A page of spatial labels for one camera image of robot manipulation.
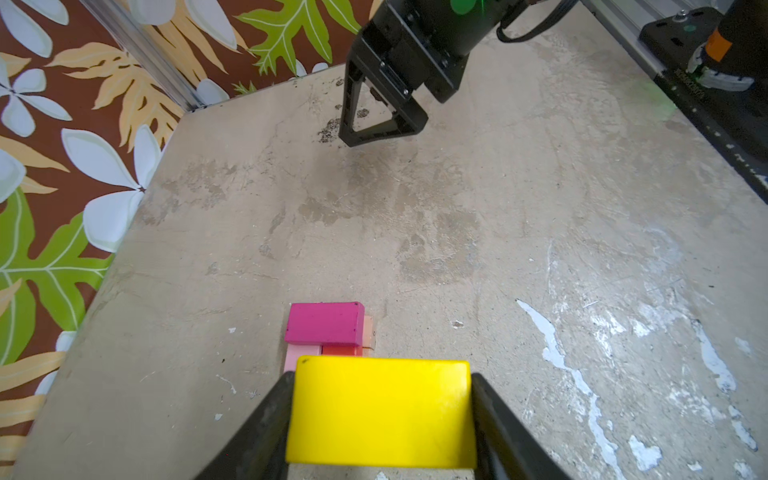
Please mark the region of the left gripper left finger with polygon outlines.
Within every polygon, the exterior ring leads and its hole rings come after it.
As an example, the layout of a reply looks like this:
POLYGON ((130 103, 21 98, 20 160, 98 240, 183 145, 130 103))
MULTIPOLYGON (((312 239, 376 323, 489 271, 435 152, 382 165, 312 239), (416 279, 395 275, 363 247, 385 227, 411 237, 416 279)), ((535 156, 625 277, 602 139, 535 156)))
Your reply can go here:
POLYGON ((295 373, 284 373, 195 479, 286 479, 295 373))

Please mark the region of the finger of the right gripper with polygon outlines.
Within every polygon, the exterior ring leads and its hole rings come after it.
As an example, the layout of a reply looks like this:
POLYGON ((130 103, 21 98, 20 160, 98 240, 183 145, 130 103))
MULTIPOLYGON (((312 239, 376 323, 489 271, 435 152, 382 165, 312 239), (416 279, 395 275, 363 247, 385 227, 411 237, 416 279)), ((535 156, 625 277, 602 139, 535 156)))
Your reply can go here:
POLYGON ((384 62, 347 62, 339 121, 339 138, 347 146, 416 135, 427 120, 411 89, 384 62))

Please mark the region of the yellow long block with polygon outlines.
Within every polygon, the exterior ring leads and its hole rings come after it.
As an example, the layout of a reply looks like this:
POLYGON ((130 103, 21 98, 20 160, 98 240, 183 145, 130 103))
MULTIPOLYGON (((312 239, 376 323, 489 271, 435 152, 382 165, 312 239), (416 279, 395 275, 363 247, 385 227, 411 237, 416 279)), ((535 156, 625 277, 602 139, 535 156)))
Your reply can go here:
POLYGON ((473 469, 466 361, 303 356, 286 460, 291 464, 473 469))

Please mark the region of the red wood block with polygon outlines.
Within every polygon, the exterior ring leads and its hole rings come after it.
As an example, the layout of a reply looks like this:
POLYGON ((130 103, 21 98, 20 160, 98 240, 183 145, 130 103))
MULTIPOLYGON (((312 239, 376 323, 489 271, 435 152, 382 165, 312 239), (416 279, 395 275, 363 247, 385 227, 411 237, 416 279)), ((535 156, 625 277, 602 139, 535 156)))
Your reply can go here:
POLYGON ((324 345, 322 354, 324 356, 353 356, 361 357, 364 348, 358 345, 324 345))

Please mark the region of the pink wood block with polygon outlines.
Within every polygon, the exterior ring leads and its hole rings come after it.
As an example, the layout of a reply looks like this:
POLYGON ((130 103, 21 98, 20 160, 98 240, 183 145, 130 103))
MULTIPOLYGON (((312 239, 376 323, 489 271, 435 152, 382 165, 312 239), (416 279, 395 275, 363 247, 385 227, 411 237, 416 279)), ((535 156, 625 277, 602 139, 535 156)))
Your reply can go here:
POLYGON ((321 345, 288 344, 286 348, 283 372, 295 371, 297 363, 302 356, 320 356, 321 345))

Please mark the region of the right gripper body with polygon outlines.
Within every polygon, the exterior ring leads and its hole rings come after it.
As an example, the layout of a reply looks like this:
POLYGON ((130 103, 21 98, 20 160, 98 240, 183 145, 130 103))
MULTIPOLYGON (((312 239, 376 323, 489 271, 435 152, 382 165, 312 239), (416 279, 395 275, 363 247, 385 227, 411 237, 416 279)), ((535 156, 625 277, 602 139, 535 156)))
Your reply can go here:
POLYGON ((470 52, 526 1, 383 1, 353 41, 350 82, 370 82, 389 104, 425 87, 439 102, 458 90, 470 52))

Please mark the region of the natural wood block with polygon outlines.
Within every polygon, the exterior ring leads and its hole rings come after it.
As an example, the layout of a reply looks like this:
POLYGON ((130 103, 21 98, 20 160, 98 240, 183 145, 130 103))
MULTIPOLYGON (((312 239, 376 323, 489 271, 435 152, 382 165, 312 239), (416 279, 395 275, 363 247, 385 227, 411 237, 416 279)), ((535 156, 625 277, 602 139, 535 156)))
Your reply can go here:
POLYGON ((375 322, 370 315, 364 316, 362 346, 368 350, 374 350, 376 346, 375 322))

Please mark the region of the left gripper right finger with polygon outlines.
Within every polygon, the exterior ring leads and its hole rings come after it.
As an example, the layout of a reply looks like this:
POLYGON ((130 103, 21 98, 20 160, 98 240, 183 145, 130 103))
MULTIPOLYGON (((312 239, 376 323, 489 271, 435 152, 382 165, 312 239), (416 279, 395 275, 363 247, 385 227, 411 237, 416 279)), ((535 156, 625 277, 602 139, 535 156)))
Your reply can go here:
POLYGON ((480 374, 471 374, 477 466, 475 479, 568 480, 480 374))

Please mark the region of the magenta wood block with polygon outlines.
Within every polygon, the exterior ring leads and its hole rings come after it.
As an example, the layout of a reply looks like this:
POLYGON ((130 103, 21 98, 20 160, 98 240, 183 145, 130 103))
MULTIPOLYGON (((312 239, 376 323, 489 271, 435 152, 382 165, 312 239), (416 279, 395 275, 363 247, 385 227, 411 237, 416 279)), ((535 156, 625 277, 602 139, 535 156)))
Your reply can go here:
POLYGON ((361 346, 364 314, 360 302, 293 303, 284 340, 296 345, 361 346))

